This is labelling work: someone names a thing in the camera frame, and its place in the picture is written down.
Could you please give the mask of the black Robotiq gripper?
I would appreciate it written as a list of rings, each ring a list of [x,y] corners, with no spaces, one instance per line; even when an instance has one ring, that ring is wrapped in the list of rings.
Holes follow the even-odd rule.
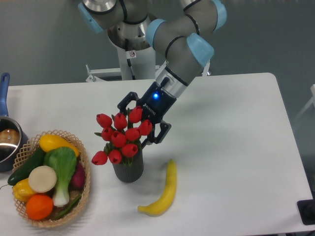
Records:
[[[172,125],[163,121],[162,118],[170,107],[176,102],[176,98],[162,90],[156,82],[153,82],[144,95],[139,99],[136,92],[129,92],[117,105],[120,113],[127,115],[127,105],[136,101],[136,105],[142,108],[142,119],[148,119],[153,124],[152,131],[141,143],[143,149],[147,145],[160,144]],[[155,124],[159,123],[159,133],[155,136]]]

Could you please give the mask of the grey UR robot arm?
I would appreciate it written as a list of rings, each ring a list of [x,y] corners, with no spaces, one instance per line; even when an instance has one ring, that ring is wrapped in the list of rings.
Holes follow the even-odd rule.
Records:
[[[163,116],[200,73],[214,54],[202,38],[222,27],[227,12],[219,0],[182,0],[184,15],[173,22],[148,12],[145,0],[83,0],[79,12],[95,33],[107,32],[116,47],[123,80],[153,79],[142,97],[130,92],[118,108],[126,113],[131,101],[143,108],[142,117],[160,126],[143,145],[160,143],[171,125]]]

